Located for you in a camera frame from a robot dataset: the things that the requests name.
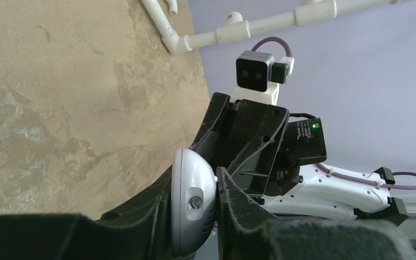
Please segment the white remote control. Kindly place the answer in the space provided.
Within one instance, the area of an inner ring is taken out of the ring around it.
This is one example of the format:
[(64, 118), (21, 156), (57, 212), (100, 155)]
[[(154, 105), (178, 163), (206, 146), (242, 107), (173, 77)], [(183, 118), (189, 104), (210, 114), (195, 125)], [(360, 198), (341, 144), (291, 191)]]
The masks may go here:
[(216, 216), (217, 177), (210, 164), (190, 149), (174, 155), (171, 180), (172, 255), (196, 252), (212, 232)]

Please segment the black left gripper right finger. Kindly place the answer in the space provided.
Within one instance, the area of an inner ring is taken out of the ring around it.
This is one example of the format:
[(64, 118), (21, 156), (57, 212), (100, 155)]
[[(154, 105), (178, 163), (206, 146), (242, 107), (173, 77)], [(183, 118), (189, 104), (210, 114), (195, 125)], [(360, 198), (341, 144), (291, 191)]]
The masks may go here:
[(378, 220), (282, 220), (217, 168), (219, 259), (416, 259), (409, 239)]

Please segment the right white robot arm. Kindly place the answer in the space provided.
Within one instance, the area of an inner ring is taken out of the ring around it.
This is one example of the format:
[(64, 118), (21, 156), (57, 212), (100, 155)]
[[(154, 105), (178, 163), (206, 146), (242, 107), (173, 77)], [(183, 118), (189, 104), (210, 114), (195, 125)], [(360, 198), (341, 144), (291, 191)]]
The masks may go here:
[(390, 169), (359, 173), (325, 165), (321, 120), (292, 122), (292, 116), (283, 107), (215, 93), (190, 148), (278, 216), (407, 220), (404, 202), (390, 194)]

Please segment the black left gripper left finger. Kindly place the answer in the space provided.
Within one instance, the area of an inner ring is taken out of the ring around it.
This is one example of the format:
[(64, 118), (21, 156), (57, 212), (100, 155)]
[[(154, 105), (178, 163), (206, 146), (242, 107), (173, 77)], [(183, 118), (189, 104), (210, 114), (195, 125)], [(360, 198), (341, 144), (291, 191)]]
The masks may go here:
[(171, 259), (171, 170), (92, 220), (80, 213), (0, 214), (0, 259)]

